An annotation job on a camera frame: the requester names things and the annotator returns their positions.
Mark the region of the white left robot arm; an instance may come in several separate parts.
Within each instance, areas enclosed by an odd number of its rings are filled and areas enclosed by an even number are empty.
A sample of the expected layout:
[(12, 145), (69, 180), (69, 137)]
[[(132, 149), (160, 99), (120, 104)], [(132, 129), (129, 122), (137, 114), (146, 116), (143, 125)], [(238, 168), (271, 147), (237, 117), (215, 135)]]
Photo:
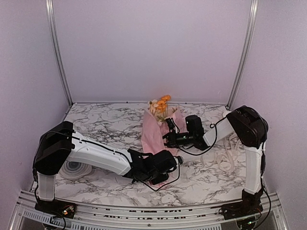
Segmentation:
[(67, 162), (153, 184), (166, 181), (169, 173), (179, 168), (179, 160), (167, 150), (152, 154), (113, 148), (86, 138), (74, 130), (72, 122), (64, 121), (41, 136), (33, 164), (38, 197), (50, 213), (60, 210), (60, 202), (55, 198), (55, 179)]

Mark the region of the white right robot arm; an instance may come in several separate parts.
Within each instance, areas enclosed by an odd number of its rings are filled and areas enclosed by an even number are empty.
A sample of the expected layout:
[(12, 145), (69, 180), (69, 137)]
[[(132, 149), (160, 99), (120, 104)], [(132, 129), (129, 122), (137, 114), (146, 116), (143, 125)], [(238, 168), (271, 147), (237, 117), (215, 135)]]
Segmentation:
[(269, 127), (255, 109), (243, 105), (229, 112), (215, 124), (211, 124), (208, 131), (204, 131), (201, 119), (197, 115), (187, 116), (185, 122), (187, 131), (180, 132), (172, 118), (166, 119), (169, 128), (169, 132), (163, 135), (166, 147), (181, 149), (182, 146), (192, 145), (200, 150), (202, 155), (210, 151), (216, 142), (236, 134), (246, 154), (244, 190), (252, 195), (261, 190), (265, 168), (263, 153)]

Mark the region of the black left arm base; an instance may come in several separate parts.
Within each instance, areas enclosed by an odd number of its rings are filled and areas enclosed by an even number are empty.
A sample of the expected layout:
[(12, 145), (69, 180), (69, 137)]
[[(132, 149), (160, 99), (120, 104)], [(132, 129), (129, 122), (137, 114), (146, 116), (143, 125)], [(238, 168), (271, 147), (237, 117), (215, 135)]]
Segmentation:
[(35, 210), (55, 215), (59, 218), (73, 219), (76, 212), (76, 204), (54, 199), (53, 201), (39, 200), (35, 204)]

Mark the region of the pink wrapping paper sheet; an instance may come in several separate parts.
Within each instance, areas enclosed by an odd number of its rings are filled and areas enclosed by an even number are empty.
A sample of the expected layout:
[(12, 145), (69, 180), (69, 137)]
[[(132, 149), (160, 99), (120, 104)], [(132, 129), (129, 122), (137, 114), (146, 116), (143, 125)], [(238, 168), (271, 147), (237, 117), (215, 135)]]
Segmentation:
[[(174, 119), (180, 131), (185, 130), (185, 126), (184, 126), (185, 122), (184, 122), (184, 119), (183, 119), (183, 116), (181, 114), (179, 107), (178, 107), (178, 110), (175, 111), (175, 113), (173, 114), (171, 118)], [(167, 134), (168, 132), (169, 132), (169, 128), (168, 128), (167, 123), (164, 122), (162, 126), (158, 126), (158, 123), (155, 117), (149, 112), (148, 109), (145, 108), (144, 114), (143, 114), (142, 136), (141, 136), (141, 144), (142, 144), (143, 152), (152, 153), (155, 155), (162, 150), (168, 150), (173, 156), (177, 156), (178, 149), (176, 148), (170, 149), (164, 146), (164, 141), (162, 139), (162, 136)], [(164, 182), (161, 182), (156, 185), (153, 185), (152, 183), (150, 184), (154, 187), (154, 189), (157, 189), (173, 179), (174, 179), (174, 176), (172, 176), (171, 174), (170, 178)]]

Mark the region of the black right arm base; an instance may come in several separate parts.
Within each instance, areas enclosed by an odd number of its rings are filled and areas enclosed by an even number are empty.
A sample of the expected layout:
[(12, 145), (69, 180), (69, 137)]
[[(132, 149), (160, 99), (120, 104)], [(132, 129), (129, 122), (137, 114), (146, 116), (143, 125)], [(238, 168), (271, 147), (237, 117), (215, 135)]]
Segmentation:
[(223, 215), (225, 220), (228, 220), (260, 213), (263, 211), (260, 200), (262, 195), (263, 189), (260, 189), (255, 194), (250, 194), (243, 189), (242, 200), (222, 205), (219, 209), (219, 214)]

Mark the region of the cream printed ribbon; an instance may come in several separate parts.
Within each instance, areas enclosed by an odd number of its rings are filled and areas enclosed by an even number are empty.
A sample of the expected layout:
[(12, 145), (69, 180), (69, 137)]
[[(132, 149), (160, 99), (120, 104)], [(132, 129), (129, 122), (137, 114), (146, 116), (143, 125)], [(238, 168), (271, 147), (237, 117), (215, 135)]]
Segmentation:
[(235, 171), (235, 161), (240, 155), (242, 143), (237, 134), (233, 133), (223, 139), (223, 145), (226, 152), (215, 153), (211, 164), (207, 165), (204, 161), (204, 157), (200, 157), (200, 161), (206, 170), (217, 164), (218, 168), (226, 173), (233, 173)]

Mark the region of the peach fake flower stem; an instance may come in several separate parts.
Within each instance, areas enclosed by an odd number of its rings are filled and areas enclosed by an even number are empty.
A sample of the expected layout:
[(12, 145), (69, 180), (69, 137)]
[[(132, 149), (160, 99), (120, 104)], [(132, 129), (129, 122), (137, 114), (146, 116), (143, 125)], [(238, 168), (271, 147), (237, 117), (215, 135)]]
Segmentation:
[(149, 112), (155, 116), (155, 113), (156, 113), (156, 110), (157, 110), (157, 107), (158, 107), (158, 101), (156, 99), (154, 100), (151, 100), (148, 102), (148, 105), (149, 105)]

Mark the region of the orange fake flower stem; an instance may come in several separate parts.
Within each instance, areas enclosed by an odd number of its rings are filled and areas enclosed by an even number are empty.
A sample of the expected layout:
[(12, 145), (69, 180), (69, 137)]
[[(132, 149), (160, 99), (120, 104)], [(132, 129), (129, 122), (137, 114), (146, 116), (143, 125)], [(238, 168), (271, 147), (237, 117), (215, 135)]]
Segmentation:
[(158, 120), (164, 120), (168, 115), (168, 102), (171, 100), (169, 94), (164, 95), (158, 101), (154, 101), (152, 104), (153, 115)]

